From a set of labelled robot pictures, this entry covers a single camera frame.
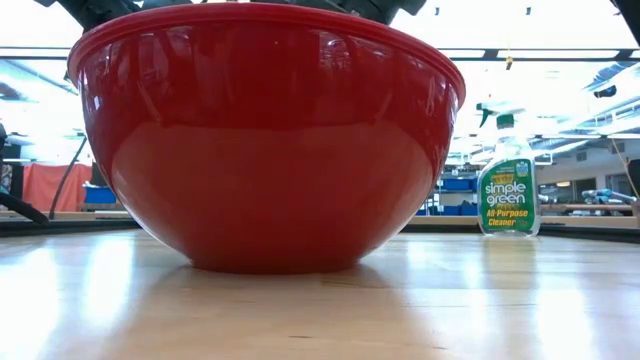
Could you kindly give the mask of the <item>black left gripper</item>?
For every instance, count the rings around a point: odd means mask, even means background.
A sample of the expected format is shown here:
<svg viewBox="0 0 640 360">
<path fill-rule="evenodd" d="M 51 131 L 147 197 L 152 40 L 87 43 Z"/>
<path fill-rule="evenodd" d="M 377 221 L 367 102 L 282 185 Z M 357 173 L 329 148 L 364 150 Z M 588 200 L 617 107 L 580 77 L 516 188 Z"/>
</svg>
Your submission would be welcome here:
<svg viewBox="0 0 640 360">
<path fill-rule="evenodd" d="M 44 7 L 59 3 L 84 31 L 139 11 L 214 0 L 34 0 Z M 427 0 L 247 0 L 250 3 L 294 5 L 349 14 L 390 25 L 399 10 L 415 16 Z"/>
</svg>

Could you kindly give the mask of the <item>red plastic bowl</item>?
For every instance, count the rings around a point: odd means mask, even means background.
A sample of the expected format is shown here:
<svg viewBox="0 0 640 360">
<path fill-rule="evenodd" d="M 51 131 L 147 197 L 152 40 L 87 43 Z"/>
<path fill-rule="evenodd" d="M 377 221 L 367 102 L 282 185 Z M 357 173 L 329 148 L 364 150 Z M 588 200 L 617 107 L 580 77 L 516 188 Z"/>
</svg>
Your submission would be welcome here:
<svg viewBox="0 0 640 360">
<path fill-rule="evenodd" d="M 131 216 L 195 267 L 233 273 L 340 270 L 395 236 L 465 99 L 453 62 L 410 35 L 265 3 L 111 20 L 68 72 Z"/>
</svg>

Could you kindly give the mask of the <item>orange cloth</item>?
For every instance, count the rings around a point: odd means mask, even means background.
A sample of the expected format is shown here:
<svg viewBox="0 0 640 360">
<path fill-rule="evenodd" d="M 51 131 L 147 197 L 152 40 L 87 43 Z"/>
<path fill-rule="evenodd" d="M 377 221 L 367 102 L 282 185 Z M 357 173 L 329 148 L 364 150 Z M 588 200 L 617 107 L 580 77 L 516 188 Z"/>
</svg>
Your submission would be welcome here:
<svg viewBox="0 0 640 360">
<path fill-rule="evenodd" d="M 24 167 L 23 194 L 25 202 L 41 212 L 50 210 L 66 165 L 32 164 Z M 92 168 L 75 164 L 69 173 L 58 198 L 55 212 L 79 211 L 85 200 L 83 185 L 91 179 Z"/>
</svg>

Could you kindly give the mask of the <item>blue storage bin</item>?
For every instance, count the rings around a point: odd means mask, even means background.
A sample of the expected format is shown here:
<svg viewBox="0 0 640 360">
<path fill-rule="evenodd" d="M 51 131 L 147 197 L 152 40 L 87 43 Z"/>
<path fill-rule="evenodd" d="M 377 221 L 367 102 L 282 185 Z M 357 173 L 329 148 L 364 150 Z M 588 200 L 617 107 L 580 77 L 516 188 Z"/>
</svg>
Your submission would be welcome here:
<svg viewBox="0 0 640 360">
<path fill-rule="evenodd" d="M 86 204 L 115 204 L 117 197 L 108 186 L 84 186 Z"/>
<path fill-rule="evenodd" d="M 442 181 L 441 189 L 445 192 L 476 192 L 477 179 L 447 178 Z"/>
</svg>

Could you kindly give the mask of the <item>black slanted rod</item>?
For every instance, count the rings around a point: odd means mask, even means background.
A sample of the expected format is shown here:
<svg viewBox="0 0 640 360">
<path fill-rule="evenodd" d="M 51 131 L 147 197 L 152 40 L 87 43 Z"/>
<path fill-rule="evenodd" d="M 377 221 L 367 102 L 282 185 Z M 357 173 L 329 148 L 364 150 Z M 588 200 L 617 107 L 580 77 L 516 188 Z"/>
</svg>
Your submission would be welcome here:
<svg viewBox="0 0 640 360">
<path fill-rule="evenodd" d="M 17 212 L 37 224 L 46 224 L 49 222 L 48 217 L 42 212 L 10 194 L 0 192 L 0 205 L 7 207 L 11 211 Z"/>
</svg>

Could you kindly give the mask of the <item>simple green spray bottle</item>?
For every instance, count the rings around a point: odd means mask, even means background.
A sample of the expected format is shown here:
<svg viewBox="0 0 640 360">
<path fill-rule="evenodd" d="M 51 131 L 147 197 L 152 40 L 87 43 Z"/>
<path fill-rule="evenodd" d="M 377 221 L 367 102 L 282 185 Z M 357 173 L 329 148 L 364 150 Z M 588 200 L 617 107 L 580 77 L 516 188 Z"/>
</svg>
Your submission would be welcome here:
<svg viewBox="0 0 640 360">
<path fill-rule="evenodd" d="M 533 237 L 541 212 L 535 175 L 535 156 L 516 129 L 518 109 L 497 110 L 479 103 L 481 123 L 493 120 L 497 135 L 494 153 L 481 170 L 478 183 L 478 224 L 486 236 Z"/>
</svg>

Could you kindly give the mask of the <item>black table frame rail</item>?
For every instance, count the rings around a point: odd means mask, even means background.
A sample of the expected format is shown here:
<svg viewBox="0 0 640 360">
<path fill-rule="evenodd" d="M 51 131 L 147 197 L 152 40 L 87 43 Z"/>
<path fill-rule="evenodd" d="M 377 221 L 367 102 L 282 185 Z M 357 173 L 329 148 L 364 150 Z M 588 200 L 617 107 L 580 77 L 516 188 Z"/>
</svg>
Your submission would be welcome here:
<svg viewBox="0 0 640 360">
<path fill-rule="evenodd" d="M 0 221 L 0 238 L 106 232 L 140 229 L 132 219 L 125 220 L 54 220 L 43 225 L 30 221 Z M 480 234 L 478 225 L 406 225 L 406 233 Z M 640 245 L 640 229 L 584 227 L 543 224 L 539 236 L 586 239 Z"/>
</svg>

